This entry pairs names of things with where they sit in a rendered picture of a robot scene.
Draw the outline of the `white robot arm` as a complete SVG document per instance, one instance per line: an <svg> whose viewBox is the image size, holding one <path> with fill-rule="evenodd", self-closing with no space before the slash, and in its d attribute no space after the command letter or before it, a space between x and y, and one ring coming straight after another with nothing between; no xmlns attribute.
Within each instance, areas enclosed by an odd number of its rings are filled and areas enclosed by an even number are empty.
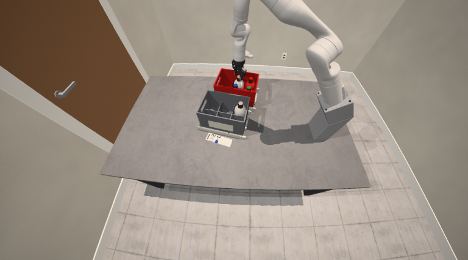
<svg viewBox="0 0 468 260"><path fill-rule="evenodd" d="M343 51L340 39L308 8L302 0L260 0L281 22L309 31L317 40L306 50L307 60L319 84L326 104L337 105L345 98L341 68L334 62ZM250 0L235 0L230 34L234 38L234 61L253 58L246 51L250 26L245 24L249 16ZM241 24L241 25L239 25ZM236 28L237 27L237 28ZM332 62L332 63L331 63Z"/></svg>

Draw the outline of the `cream bottle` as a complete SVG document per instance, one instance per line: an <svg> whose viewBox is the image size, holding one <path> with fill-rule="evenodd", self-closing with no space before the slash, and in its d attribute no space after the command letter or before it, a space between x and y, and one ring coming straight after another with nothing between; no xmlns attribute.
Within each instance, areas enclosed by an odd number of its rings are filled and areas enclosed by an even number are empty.
<svg viewBox="0 0 468 260"><path fill-rule="evenodd" d="M245 116L246 108L243 105L243 102L238 102L238 105L235 107L235 115Z"/></svg>
<svg viewBox="0 0 468 260"><path fill-rule="evenodd" d="M242 88L244 87L244 82L243 80L239 80L239 76L237 76L237 79L234 81L234 84L237 83L238 84L238 88Z"/></svg>

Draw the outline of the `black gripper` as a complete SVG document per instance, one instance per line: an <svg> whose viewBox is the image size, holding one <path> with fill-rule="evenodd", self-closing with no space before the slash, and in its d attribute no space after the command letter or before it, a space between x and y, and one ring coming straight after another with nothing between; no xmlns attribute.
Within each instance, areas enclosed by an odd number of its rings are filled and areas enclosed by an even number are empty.
<svg viewBox="0 0 468 260"><path fill-rule="evenodd" d="M235 76L238 75L238 73L239 73L239 80L240 81L243 79L243 77L246 76L246 71L247 70L244 69L244 64L245 64L245 60L244 61L234 61L234 60L232 61L232 68L235 71Z"/></svg>

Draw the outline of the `grey divided crate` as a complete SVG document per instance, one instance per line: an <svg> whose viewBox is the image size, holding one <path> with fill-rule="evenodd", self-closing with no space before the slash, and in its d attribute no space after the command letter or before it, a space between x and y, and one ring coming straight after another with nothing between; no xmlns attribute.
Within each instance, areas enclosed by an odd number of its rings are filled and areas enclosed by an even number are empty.
<svg viewBox="0 0 468 260"><path fill-rule="evenodd" d="M245 116L234 114L238 102L243 102L246 108ZM207 90L196 114L201 127L243 135L248 111L249 106L243 96Z"/></svg>

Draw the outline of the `white paper pick list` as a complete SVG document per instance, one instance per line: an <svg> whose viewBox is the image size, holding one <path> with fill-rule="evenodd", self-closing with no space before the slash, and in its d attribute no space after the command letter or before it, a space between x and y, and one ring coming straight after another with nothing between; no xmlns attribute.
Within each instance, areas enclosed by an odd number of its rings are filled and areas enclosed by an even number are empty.
<svg viewBox="0 0 468 260"><path fill-rule="evenodd" d="M225 137L222 137L222 136L219 136L219 135L215 135L215 134L212 134L212 133L208 133L208 135L206 137L206 140L211 141L211 142L215 142L215 143L221 144L223 146L227 146L227 147L230 147L230 145L232 143L232 139L228 139L228 138L225 138Z"/></svg>

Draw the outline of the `red crate with dividers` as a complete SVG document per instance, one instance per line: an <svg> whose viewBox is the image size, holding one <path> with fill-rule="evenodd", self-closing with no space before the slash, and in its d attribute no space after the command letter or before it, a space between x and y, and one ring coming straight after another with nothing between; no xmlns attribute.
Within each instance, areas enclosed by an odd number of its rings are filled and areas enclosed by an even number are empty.
<svg viewBox="0 0 468 260"><path fill-rule="evenodd" d="M239 73L238 73L237 76L239 76ZM246 72L246 76L243 77L243 81L244 81L243 89L241 89L241 88L236 89L236 88L233 88L233 86L234 86L234 81L237 79L237 76L235 76L235 71L234 70L221 68L221 70L219 72L219 75L218 75L218 77L217 77L217 79L216 79L216 81L215 81L215 83L213 85L214 90L215 91L220 91L220 92L223 92L223 93L237 94L237 95L240 95L240 96L250 97L249 106L253 107L254 106L254 100L255 100L255 93L256 93L256 90L257 90L257 83L258 83L255 76L251 72ZM245 90L245 84L246 84L247 81L249 81L249 77L253 77L253 82L255 83L255 91ZM220 78L220 80L219 80L219 78ZM219 82L218 82L218 80L219 80ZM219 86L217 85L217 83L218 83Z"/></svg>

